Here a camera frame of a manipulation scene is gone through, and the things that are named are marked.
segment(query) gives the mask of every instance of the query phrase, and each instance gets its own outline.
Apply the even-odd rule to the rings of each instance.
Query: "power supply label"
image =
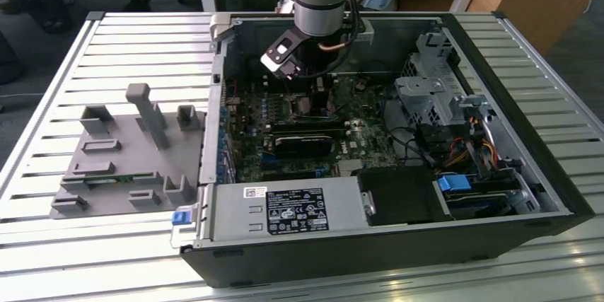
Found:
[[[322,189],[266,191],[266,220],[270,235],[329,230]]]

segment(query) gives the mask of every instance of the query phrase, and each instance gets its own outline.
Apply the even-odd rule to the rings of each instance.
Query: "aluminum workbench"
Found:
[[[184,103],[205,109],[209,20],[209,13],[106,13],[85,22],[0,173],[0,301],[592,301],[604,295],[604,126],[490,13],[457,20],[598,214],[568,232],[464,265],[212,289],[169,244],[170,212],[49,220],[84,105],[134,113],[124,90],[136,81],[149,84],[162,112]],[[190,238],[184,230],[172,242]]]

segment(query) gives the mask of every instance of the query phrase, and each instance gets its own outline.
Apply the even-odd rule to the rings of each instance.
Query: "blue latch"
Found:
[[[192,223],[190,211],[174,211],[172,214],[172,225],[184,226]]]
[[[437,179],[437,185],[441,187],[441,191],[460,191],[470,190],[468,178],[465,175],[444,175]]]

